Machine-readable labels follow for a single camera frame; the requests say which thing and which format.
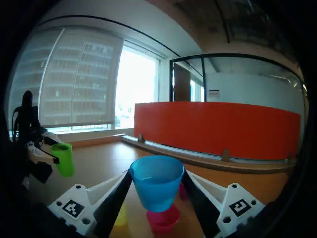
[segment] plastic cup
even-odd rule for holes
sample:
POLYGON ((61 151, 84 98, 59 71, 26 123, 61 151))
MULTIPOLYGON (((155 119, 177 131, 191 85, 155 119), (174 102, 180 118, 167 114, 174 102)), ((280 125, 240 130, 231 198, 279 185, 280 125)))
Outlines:
POLYGON ((73 147, 68 143, 58 143, 51 146, 51 154, 59 158, 56 167, 63 177, 71 177, 75 173, 73 163, 73 147))
POLYGON ((123 226, 124 224, 126 224, 126 205, 123 203, 116 218, 115 226, 123 226))
POLYGON ((181 183, 181 185, 180 185, 180 199, 186 200, 187 198, 188 198, 188 195, 187 195, 186 189, 184 187, 184 184, 181 183))
POLYGON ((179 160, 160 155, 139 158, 129 170, 143 207, 152 212, 171 207, 185 171, 179 160))
POLYGON ((164 233, 170 231, 175 226, 180 218, 180 212, 175 205, 172 205, 164 212, 147 211, 146 217, 153 232, 164 233))

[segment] pink cup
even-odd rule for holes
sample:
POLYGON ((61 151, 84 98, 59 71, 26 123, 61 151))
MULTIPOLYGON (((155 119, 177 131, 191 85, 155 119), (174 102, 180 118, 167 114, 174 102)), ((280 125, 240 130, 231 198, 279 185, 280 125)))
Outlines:
POLYGON ((150 223, 152 231, 155 233, 165 233, 170 231, 180 218, 180 212, 173 204, 164 212, 147 211, 146 217, 150 223))
POLYGON ((181 183, 180 185, 180 198, 181 200, 185 200, 188 198, 188 195, 183 183, 181 183))

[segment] wooden table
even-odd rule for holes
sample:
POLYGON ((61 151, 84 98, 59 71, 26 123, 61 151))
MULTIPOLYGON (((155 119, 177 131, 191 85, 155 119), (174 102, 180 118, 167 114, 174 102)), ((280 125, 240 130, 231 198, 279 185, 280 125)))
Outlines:
MULTIPOLYGON (((92 187, 119 175, 127 170, 134 160, 147 155, 151 154, 122 142, 75 148, 73 150, 75 174, 70 178, 62 177, 53 165, 53 174, 46 184, 41 184, 31 176, 30 199, 49 205, 74 184, 80 183, 86 188, 92 187)), ((285 173, 238 174, 186 164, 185 168, 224 187, 233 182, 239 183, 264 204, 275 200, 287 181, 285 173)), ((146 219, 146 210, 141 205, 133 183, 124 203, 127 210, 127 224, 121 227, 114 226, 110 237, 203 237, 190 201, 182 201, 178 195, 174 204, 180 211, 180 220, 170 233, 164 235, 152 233, 146 219)))

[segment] window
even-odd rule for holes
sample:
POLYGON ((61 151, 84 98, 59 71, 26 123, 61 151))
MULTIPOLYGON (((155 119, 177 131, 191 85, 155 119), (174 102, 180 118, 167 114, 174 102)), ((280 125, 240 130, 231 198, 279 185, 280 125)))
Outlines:
POLYGON ((123 43, 88 28, 34 35, 13 76, 9 125, 30 90, 41 125, 54 133, 133 128, 135 103, 158 101, 160 61, 123 43))
POLYGON ((124 46, 116 86, 116 129, 134 127, 134 105, 158 101, 159 60, 124 46))

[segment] yellow cup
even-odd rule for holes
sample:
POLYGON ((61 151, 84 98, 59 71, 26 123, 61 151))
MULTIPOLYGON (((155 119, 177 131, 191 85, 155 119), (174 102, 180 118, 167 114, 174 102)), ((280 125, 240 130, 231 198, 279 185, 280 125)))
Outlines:
POLYGON ((115 226, 123 226, 126 224, 126 205, 123 203, 115 221, 115 226))

